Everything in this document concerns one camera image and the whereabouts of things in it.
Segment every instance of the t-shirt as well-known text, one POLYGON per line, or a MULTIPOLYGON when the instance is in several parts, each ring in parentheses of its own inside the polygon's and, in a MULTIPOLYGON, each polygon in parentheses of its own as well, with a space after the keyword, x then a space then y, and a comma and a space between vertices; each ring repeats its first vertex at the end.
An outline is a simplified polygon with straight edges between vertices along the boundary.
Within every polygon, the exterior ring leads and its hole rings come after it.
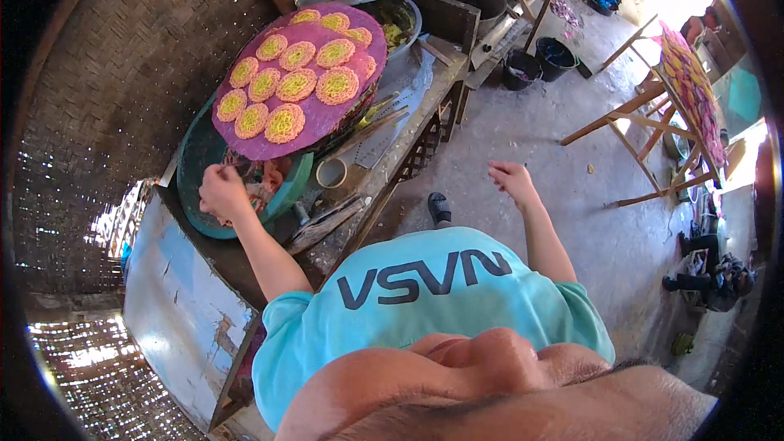
POLYGON ((539 350, 559 342, 610 363, 613 343, 578 283, 553 283, 475 229, 409 233, 351 254, 317 294, 293 291, 262 314, 253 359, 256 405, 277 431, 305 382, 327 363, 370 347, 406 348, 434 332, 471 338, 514 329, 539 350))

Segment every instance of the hand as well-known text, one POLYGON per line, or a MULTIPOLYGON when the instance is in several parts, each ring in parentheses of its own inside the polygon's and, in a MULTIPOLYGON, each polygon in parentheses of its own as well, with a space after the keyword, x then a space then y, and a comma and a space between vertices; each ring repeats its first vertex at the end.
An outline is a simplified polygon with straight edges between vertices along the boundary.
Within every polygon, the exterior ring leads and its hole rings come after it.
POLYGON ((531 174, 525 166, 515 162, 494 160, 488 162, 488 165, 490 166, 488 174, 493 183, 498 186, 498 191, 506 191, 518 210, 523 211, 529 203, 539 200, 539 194, 536 193, 531 181, 531 174))
POLYGON ((201 196, 199 210, 229 221, 241 218, 248 209, 253 211, 245 184, 234 166, 215 163, 207 167, 198 194, 201 196))

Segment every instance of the bucket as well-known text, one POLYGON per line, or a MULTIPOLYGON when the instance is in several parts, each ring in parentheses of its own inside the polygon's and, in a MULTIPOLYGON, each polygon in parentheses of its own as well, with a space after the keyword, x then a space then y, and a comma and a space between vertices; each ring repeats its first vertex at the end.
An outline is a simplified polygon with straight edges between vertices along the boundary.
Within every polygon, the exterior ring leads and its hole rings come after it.
POLYGON ((503 84, 510 91, 522 91, 542 78, 542 65, 522 48, 515 48, 503 61, 503 84))
POLYGON ((552 82, 577 66, 577 58, 555 38, 536 40, 536 59, 542 65, 542 80, 552 82))

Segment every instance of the man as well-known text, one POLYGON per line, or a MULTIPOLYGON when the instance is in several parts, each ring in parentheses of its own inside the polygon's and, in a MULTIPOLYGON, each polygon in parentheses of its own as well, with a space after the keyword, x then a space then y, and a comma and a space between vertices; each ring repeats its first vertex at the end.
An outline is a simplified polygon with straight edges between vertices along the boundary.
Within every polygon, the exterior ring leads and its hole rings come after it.
POLYGON ((730 253, 726 253, 719 261, 719 240, 715 234, 704 235, 695 239, 687 239, 683 232, 678 234, 681 244, 681 255, 686 257, 693 250, 707 250, 705 269, 699 275, 678 273, 675 278, 664 276, 661 285, 665 290, 699 291, 702 302, 715 312, 728 312, 740 297, 751 293, 754 286, 754 273, 748 270, 743 262, 730 253))
POLYGON ((259 224, 232 167, 201 210, 232 221, 269 300, 256 404, 287 439, 689 439, 716 399, 615 350, 524 166, 489 176, 523 216, 527 267, 451 224, 350 255, 314 294, 259 224))
MULTIPOLYGON (((708 6, 705 9, 705 14, 701 16, 693 15, 681 26, 681 36, 686 40, 686 44, 691 48, 691 52, 697 54, 697 49, 705 39, 705 33, 708 29, 714 33, 721 29, 721 22, 719 16, 716 15, 716 9, 713 6, 708 6)), ((656 76, 653 72, 648 72, 648 76, 639 83, 636 87, 638 93, 642 93, 652 87, 652 83, 656 82, 656 76)))

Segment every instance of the concrete floor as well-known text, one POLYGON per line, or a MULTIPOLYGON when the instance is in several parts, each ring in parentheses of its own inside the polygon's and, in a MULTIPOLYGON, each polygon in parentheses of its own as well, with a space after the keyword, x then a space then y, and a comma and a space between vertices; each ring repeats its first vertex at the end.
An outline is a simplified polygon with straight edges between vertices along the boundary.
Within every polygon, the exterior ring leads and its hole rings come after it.
MULTIPOLYGON (((580 0, 571 2, 584 28, 565 40, 564 29, 573 28, 548 14, 537 36, 555 36, 596 71, 637 27, 598 15, 580 0)), ((425 200, 431 191, 440 191, 457 225, 486 232, 526 261, 523 221, 508 196, 496 191, 487 161, 526 162, 578 279, 607 325, 618 360, 654 356, 667 365, 675 332, 692 329, 699 320, 684 314, 678 295, 661 289, 662 276, 680 260, 676 235, 688 231, 691 206, 665 198, 606 209, 606 203, 652 191, 631 154, 608 127, 567 147, 556 142, 634 97, 634 85, 648 70, 631 55, 623 54, 590 80, 573 71, 517 92, 500 84, 496 69, 471 94, 452 141, 439 147, 424 172, 398 186, 366 242, 428 229, 432 223, 425 200)), ((626 135, 638 149, 648 138, 633 125, 626 135)), ((661 143, 648 155, 660 184, 669 184, 672 163, 661 143)))

